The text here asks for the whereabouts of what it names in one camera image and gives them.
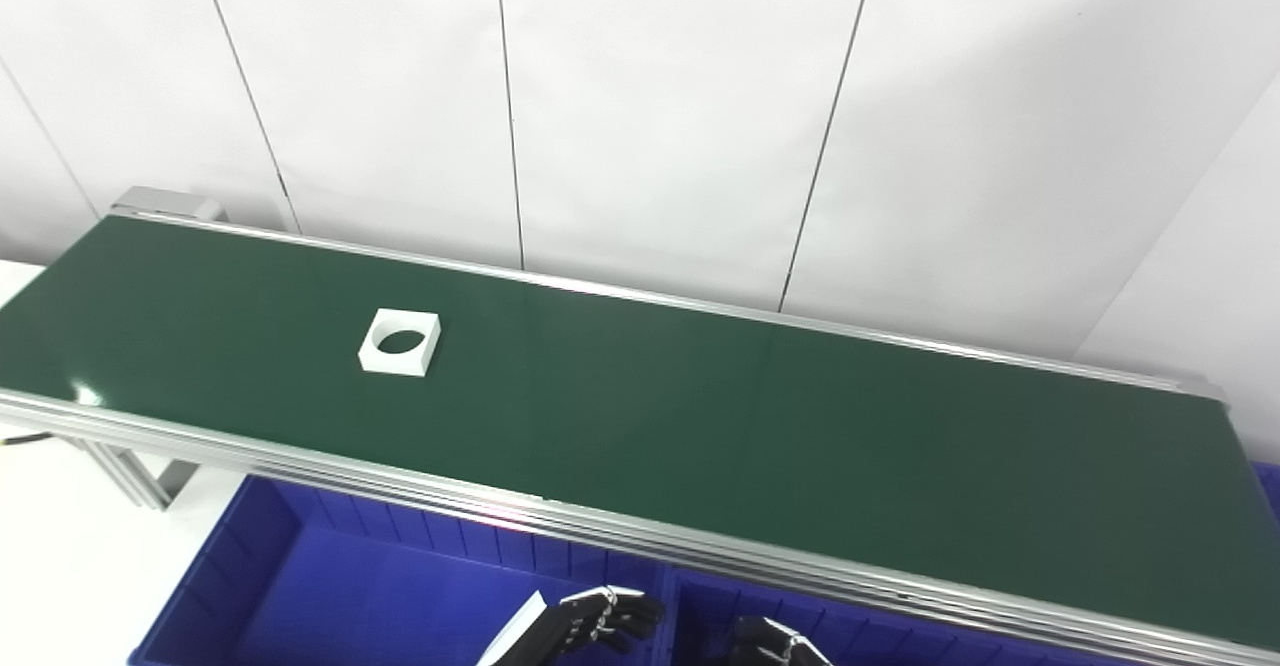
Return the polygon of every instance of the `wall seam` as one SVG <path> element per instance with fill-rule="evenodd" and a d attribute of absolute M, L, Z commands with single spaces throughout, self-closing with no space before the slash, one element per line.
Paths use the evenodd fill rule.
<path fill-rule="evenodd" d="M 239 74 L 241 83 L 244 87 L 244 96 L 248 97 L 250 109 L 253 110 L 253 120 L 257 122 L 257 131 L 262 134 L 262 143 L 266 145 L 266 154 L 271 159 L 271 168 L 275 169 L 275 181 L 280 184 L 280 193 L 284 195 L 284 202 L 289 206 L 289 216 L 293 219 L 293 231 L 302 233 L 302 223 L 298 220 L 298 211 L 293 207 L 293 199 L 289 196 L 289 187 L 284 183 L 284 174 L 280 173 L 280 163 L 275 158 L 275 149 L 271 147 L 271 138 L 266 136 L 266 124 L 262 123 L 262 114 L 257 109 L 257 100 L 253 99 L 253 90 L 248 86 L 248 77 L 244 76 L 244 65 L 241 63 L 239 51 L 236 47 L 236 41 L 232 38 L 232 29 L 227 24 L 227 18 L 223 15 L 223 5 L 219 0 L 212 0 L 214 13 L 218 14 L 218 23 L 223 27 L 223 33 L 227 37 L 227 46 L 232 51 L 232 59 L 236 61 L 236 73 Z"/>
<path fill-rule="evenodd" d="M 1147 246 L 1147 251 L 1143 252 L 1142 257 L 1138 259 L 1137 263 L 1134 263 L 1133 270 L 1129 272 L 1128 277 L 1125 277 L 1124 283 L 1120 284 L 1120 288 L 1116 288 L 1115 293 L 1111 293 L 1111 300 L 1107 301 L 1106 307 L 1102 309 L 1102 313 L 1098 314 L 1098 318 L 1093 320 L 1093 325 L 1091 325 L 1089 330 L 1084 333 L 1079 343 L 1075 343 L 1075 348 L 1071 350 L 1071 361 L 1079 360 L 1080 351 L 1083 351 L 1084 348 L 1084 343 L 1089 342 L 1089 338 L 1093 337 L 1093 333 L 1098 330 L 1100 325 L 1102 325 L 1102 320 L 1105 320 L 1107 315 L 1111 314 L 1111 310 L 1115 307 L 1116 301 L 1119 301 L 1120 296 L 1129 289 L 1129 284 L 1133 283 L 1134 277 L 1138 275 L 1138 272 L 1142 270 L 1142 266 L 1146 265 L 1147 261 L 1151 259 L 1152 252 L 1156 251 L 1156 247 L 1160 246 L 1160 242 L 1165 240 L 1165 234 L 1167 234 L 1169 229 L 1172 228 L 1174 222 L 1178 220 L 1178 218 L 1187 209 L 1187 205 L 1189 204 L 1192 197 L 1196 196 L 1196 192 L 1198 192 L 1201 187 L 1204 186 L 1204 179 L 1208 177 L 1213 166 L 1216 166 L 1217 163 L 1222 160 L 1222 155 L 1226 154 L 1226 150 L 1235 141 L 1235 137 L 1239 136 L 1240 129 L 1243 129 L 1244 124 L 1248 123 L 1249 117 L 1253 115 L 1253 111 L 1256 111 L 1258 106 L 1262 105 L 1262 97 L 1266 96 L 1267 88 L 1271 88 L 1271 83 L 1274 83 L 1276 78 L 1280 78 L 1280 67 L 1277 67 L 1276 70 L 1271 74 L 1271 78 L 1267 79 L 1266 85 L 1262 87 L 1262 91 L 1258 92 L 1257 100 L 1253 101 L 1253 106 L 1249 106 L 1249 109 L 1240 118 L 1240 123 L 1235 124 L 1235 128 L 1231 129 L 1231 136 L 1229 136 L 1226 142 L 1222 143 L 1222 147 L 1221 150 L 1219 150 L 1217 156 L 1215 156 L 1213 160 L 1208 163 L 1207 168 L 1203 170 L 1203 173 L 1201 173 L 1199 178 L 1196 179 L 1196 186 L 1193 186 L 1187 191 L 1187 196 L 1183 197 L 1181 204 L 1179 204 L 1178 209 L 1175 209 L 1174 213 L 1169 216 L 1169 220 L 1165 222 L 1165 225 L 1160 228 L 1160 233 L 1157 233 L 1156 238 L 1152 238 L 1151 245 Z"/>
<path fill-rule="evenodd" d="M 9 79 L 9 83 L 13 85 L 14 91 L 18 92 L 18 99 L 22 100 L 22 105 L 27 109 L 27 113 L 31 115 L 32 120 L 36 122 L 36 128 L 38 128 L 40 133 L 45 137 L 45 143 L 47 143 L 49 147 L 54 151 L 54 156 L 58 158 L 58 163 L 63 165 L 63 170 L 67 172 L 67 177 L 70 178 L 72 183 L 76 184 L 76 191 L 78 191 L 81 197 L 84 200 L 84 205 L 88 207 L 91 214 L 93 214 L 95 219 L 101 219 L 102 214 L 97 210 L 96 206 L 93 206 L 93 200 L 88 197 L 88 192 L 84 190 L 84 184 L 81 183 L 76 172 L 72 169 L 72 165 L 67 160 L 67 156 L 63 154 L 63 150 L 58 147 L 58 142 L 54 141 L 54 134 L 51 134 L 49 132 L 49 128 L 45 126 L 45 119 L 41 119 L 40 114 L 36 113 L 36 106 L 32 104 L 31 99 L 27 97 L 27 92 L 23 91 L 22 85 L 18 83 L 18 77 L 13 74 L 13 69 L 9 68 L 9 63 L 4 60 L 4 56 L 0 56 L 0 70 L 4 70 L 5 78 Z"/>
<path fill-rule="evenodd" d="M 863 22 L 863 9 L 867 0 L 858 0 L 858 10 L 854 13 L 854 26 L 849 33 L 849 46 L 845 47 L 845 61 L 840 67 L 840 78 L 836 79 L 836 95 L 831 100 L 831 111 L 827 114 L 827 128 L 822 132 L 822 143 L 818 146 L 818 160 L 813 166 L 813 178 L 809 179 L 809 193 L 804 200 L 804 210 L 800 211 L 800 227 L 796 229 L 795 246 L 791 247 L 791 261 L 787 264 L 787 275 L 782 279 L 782 295 L 778 297 L 778 313 L 787 301 L 787 291 L 791 288 L 791 273 L 796 268 L 796 256 L 800 254 L 800 238 L 804 237 L 804 228 L 809 220 L 809 207 L 813 205 L 813 192 L 818 187 L 818 174 L 822 170 L 822 158 L 827 154 L 827 140 L 831 137 L 831 124 L 836 120 L 836 108 L 840 105 L 840 92 L 845 87 L 845 74 L 849 72 L 849 59 L 854 53 L 854 40 L 858 38 L 858 27 Z"/>

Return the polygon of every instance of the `white floor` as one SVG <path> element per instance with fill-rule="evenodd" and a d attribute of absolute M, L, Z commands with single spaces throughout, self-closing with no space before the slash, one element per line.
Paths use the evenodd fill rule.
<path fill-rule="evenodd" d="M 0 261 L 0 304 L 38 273 Z M 67 442 L 0 447 L 0 663 L 122 666 L 241 478 L 201 467 L 161 514 Z"/>

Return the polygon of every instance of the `green conveyor belt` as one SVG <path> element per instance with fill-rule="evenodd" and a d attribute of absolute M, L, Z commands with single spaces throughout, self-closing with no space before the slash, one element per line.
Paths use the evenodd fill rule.
<path fill-rule="evenodd" d="M 434 311 L 426 378 L 356 357 Z M 1280 649 L 1220 402 L 110 216 L 0 310 L 0 387 Z"/>

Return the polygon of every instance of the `metal bracket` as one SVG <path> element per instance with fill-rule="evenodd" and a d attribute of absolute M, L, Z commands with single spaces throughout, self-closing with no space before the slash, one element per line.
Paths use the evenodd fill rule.
<path fill-rule="evenodd" d="M 165 191 L 164 188 L 151 188 L 147 186 L 134 186 L 128 188 L 115 204 L 111 204 L 113 214 L 168 214 L 170 216 L 184 216 L 197 222 L 224 222 L 227 210 L 219 201 L 207 196 L 195 193 L 182 193 L 180 191 Z"/>
<path fill-rule="evenodd" d="M 90 457 L 106 473 L 108 478 L 129 497 L 133 506 L 145 506 L 164 511 L 173 503 L 174 497 L 187 485 L 192 474 L 196 474 L 197 464 L 189 461 L 173 460 L 159 476 L 152 476 L 151 471 L 128 448 L 108 446 L 96 441 L 67 437 L 77 447 L 84 450 Z"/>

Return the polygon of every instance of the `circular hole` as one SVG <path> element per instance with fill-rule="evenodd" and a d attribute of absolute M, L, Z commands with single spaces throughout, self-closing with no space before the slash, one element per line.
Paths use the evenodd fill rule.
<path fill-rule="evenodd" d="M 422 343 L 424 338 L 426 337 L 415 330 L 398 330 L 383 337 L 378 342 L 378 350 L 384 353 L 403 353 L 417 348 L 417 345 Z"/>

